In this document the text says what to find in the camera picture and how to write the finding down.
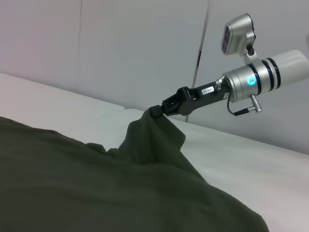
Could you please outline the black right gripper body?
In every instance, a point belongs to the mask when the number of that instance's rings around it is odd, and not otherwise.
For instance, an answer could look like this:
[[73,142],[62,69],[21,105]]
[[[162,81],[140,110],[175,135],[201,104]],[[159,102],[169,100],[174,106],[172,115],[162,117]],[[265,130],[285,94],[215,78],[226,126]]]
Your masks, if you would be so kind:
[[196,87],[183,88],[184,99],[181,101],[178,113],[189,115],[194,110],[225,100],[229,96],[229,86],[225,77],[214,82]]

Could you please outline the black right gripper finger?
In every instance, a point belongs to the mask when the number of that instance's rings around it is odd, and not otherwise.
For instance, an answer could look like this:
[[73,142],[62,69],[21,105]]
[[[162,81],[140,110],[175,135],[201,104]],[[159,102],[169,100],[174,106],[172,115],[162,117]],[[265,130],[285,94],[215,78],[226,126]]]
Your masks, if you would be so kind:
[[170,109],[165,109],[163,106],[153,106],[152,107],[152,118],[158,118],[163,115],[166,115],[166,116],[181,115],[182,116],[182,113],[178,109],[170,110]]
[[163,106],[165,109],[176,110],[180,108],[180,105],[182,103],[183,103],[183,93],[181,91],[177,91],[171,97],[163,100],[160,106]]

